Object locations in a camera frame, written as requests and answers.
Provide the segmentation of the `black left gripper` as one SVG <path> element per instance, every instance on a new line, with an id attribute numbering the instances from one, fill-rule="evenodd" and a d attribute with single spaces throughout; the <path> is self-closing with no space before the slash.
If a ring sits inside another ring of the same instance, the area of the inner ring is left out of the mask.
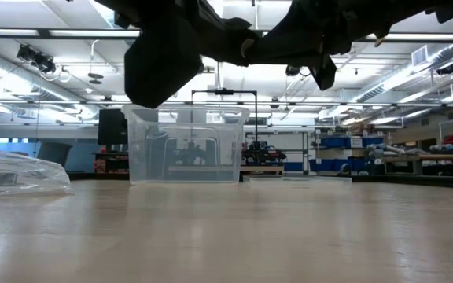
<path id="1" fill-rule="evenodd" d="M 142 29 L 124 55 L 124 90 L 130 101 L 157 108 L 199 71 L 201 56 L 231 62 L 230 20 L 196 20 L 196 32 L 179 15 L 166 15 Z"/>

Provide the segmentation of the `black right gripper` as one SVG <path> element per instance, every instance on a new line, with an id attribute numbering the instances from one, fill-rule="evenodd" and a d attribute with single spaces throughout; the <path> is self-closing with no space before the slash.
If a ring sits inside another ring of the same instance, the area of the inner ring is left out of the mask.
<path id="1" fill-rule="evenodd" d="M 388 0 L 294 1 L 289 17 L 249 47 L 249 63 L 307 65 L 319 89 L 328 90 L 337 71 L 329 55 L 349 52 L 371 33 L 386 35 L 391 20 Z"/>

